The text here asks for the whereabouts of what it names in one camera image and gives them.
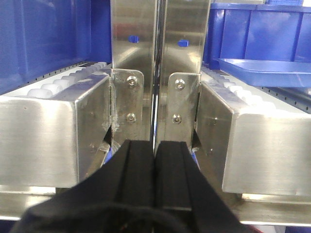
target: hex socket screw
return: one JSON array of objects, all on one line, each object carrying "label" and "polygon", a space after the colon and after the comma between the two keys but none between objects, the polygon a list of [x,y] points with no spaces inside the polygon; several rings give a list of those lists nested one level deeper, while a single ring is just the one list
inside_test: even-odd
[{"label": "hex socket screw", "polygon": [[136,115],[134,113],[129,113],[126,115],[126,122],[133,124],[136,121]]},{"label": "hex socket screw", "polygon": [[172,121],[174,124],[180,124],[181,123],[181,116],[180,114],[174,114],[172,117]]},{"label": "hex socket screw", "polygon": [[177,90],[182,90],[182,89],[184,89],[185,88],[185,81],[184,80],[182,80],[182,79],[176,79],[176,81],[175,81],[175,88],[177,89]]},{"label": "hex socket screw", "polygon": [[127,79],[127,84],[130,86],[130,87],[134,87],[137,85],[137,78],[135,76],[129,76]]}]

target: blue plastic cap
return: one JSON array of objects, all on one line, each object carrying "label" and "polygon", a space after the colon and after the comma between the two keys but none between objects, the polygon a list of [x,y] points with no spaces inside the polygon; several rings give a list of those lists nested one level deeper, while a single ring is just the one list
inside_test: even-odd
[{"label": "blue plastic cap", "polygon": [[128,37],[128,41],[131,43],[138,43],[139,42],[139,36],[138,35],[130,35]]},{"label": "blue plastic cap", "polygon": [[188,47],[189,46],[189,41],[188,40],[180,40],[178,42],[179,47]]}]

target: white roller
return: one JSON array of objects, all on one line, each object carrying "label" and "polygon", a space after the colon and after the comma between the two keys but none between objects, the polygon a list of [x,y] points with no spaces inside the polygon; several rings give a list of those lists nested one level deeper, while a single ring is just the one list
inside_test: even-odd
[{"label": "white roller", "polygon": [[250,106],[259,105],[262,102],[262,98],[260,96],[252,95],[252,96],[245,96],[242,98]]},{"label": "white roller", "polygon": [[75,72],[75,73],[70,73],[69,76],[74,76],[77,77],[79,80],[83,79],[85,77],[85,73],[83,72]]},{"label": "white roller", "polygon": [[67,87],[70,87],[70,81],[65,80],[65,79],[56,79],[56,80],[54,80],[53,83],[60,85],[63,88],[63,90],[66,89]]},{"label": "white roller", "polygon": [[92,69],[83,68],[81,70],[81,72],[84,72],[86,74],[86,76],[88,76],[88,75],[90,75],[93,72],[93,70]]},{"label": "white roller", "polygon": [[252,93],[250,91],[247,91],[247,90],[237,90],[234,92],[234,94],[236,94],[240,99],[242,99],[243,97],[247,97],[247,96],[252,95]]},{"label": "white roller", "polygon": [[43,84],[41,86],[41,89],[50,90],[50,91],[52,91],[53,95],[56,95],[58,92],[61,92],[63,90],[61,85],[54,84],[54,83]]},{"label": "white roller", "polygon": [[224,87],[225,88],[228,88],[230,86],[235,86],[235,83],[234,82],[224,82]]},{"label": "white roller", "polygon": [[63,79],[63,80],[68,80],[69,83],[70,83],[70,86],[71,86],[71,85],[74,85],[75,83],[77,83],[77,82],[79,81],[79,78],[78,78],[78,77],[71,76],[71,75],[63,76],[62,79]]},{"label": "white roller", "polygon": [[284,115],[284,114],[288,114],[289,112],[286,110],[281,110],[281,109],[275,109],[273,111],[274,114],[278,114],[278,115]]},{"label": "white roller", "polygon": [[82,79],[85,79],[89,73],[85,70],[85,69],[82,69],[82,70],[78,70],[76,71],[77,74],[81,74],[82,75]]},{"label": "white roller", "polygon": [[272,102],[268,102],[268,101],[263,101],[263,102],[260,102],[258,105],[257,105],[258,108],[262,109],[262,110],[266,110],[266,111],[271,111],[271,110],[275,110],[276,109],[276,106],[274,103]]},{"label": "white roller", "polygon": [[91,65],[91,67],[96,67],[96,68],[97,68],[97,70],[99,70],[99,69],[101,69],[101,68],[102,68],[102,66],[101,66],[101,65],[99,65],[99,64],[93,64],[93,65]]},{"label": "white roller", "polygon": [[100,64],[100,65],[102,65],[102,68],[104,68],[104,67],[106,67],[106,66],[107,66],[107,62],[98,62],[98,63],[96,63],[96,64]]},{"label": "white roller", "polygon": [[87,67],[87,68],[85,68],[85,70],[87,70],[91,74],[91,73],[94,73],[95,71],[97,71],[97,68],[95,68],[95,67]]},{"label": "white roller", "polygon": [[41,99],[51,98],[53,95],[52,91],[47,89],[31,89],[28,91],[27,96]]},{"label": "white roller", "polygon": [[220,84],[222,84],[222,85],[224,85],[224,83],[230,82],[229,79],[218,79],[217,81],[218,81]]},{"label": "white roller", "polygon": [[243,90],[243,88],[242,88],[241,86],[237,86],[237,85],[229,86],[228,89],[229,89],[231,92],[242,91],[242,90]]},{"label": "white roller", "polygon": [[225,78],[223,76],[218,75],[217,77],[214,77],[213,79],[215,79],[216,81],[220,82],[220,80],[224,80]]}]

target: blue storage crate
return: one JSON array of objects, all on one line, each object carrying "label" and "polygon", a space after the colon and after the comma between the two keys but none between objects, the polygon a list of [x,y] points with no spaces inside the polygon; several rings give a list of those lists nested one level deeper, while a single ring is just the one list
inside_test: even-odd
[{"label": "blue storage crate", "polygon": [[286,227],[285,233],[311,233],[310,227]]},{"label": "blue storage crate", "polygon": [[211,4],[204,61],[218,58],[311,62],[311,8]]},{"label": "blue storage crate", "polygon": [[302,6],[303,0],[268,0],[270,5]]},{"label": "blue storage crate", "polygon": [[0,0],[0,32],[0,94],[83,60],[111,62],[109,0]]}]

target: bolt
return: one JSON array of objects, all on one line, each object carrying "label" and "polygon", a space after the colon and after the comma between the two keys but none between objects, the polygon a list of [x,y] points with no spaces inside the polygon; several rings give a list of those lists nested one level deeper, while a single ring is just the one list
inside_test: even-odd
[{"label": "bolt", "polygon": [[89,148],[90,148],[90,151],[91,152],[95,152],[95,145],[94,145],[94,143],[91,143],[90,145],[89,145]]},{"label": "bolt", "polygon": [[126,81],[130,87],[137,85],[137,78],[135,76],[128,77]]},{"label": "bolt", "polygon": [[213,148],[209,149],[208,154],[209,154],[209,155],[212,155],[212,154],[213,154]]},{"label": "bolt", "polygon": [[185,81],[182,80],[182,79],[177,79],[177,80],[175,81],[175,87],[176,87],[177,90],[180,90],[180,91],[181,91],[182,89],[185,88]]},{"label": "bolt", "polygon": [[129,113],[126,115],[126,121],[130,124],[134,123],[136,121],[136,115],[134,113]]},{"label": "bolt", "polygon": [[214,120],[213,120],[213,125],[216,125],[216,124],[217,124],[217,120],[218,120],[218,118],[215,117]]},{"label": "bolt", "polygon": [[181,116],[179,114],[174,114],[172,117],[174,124],[180,124],[181,123]]}]

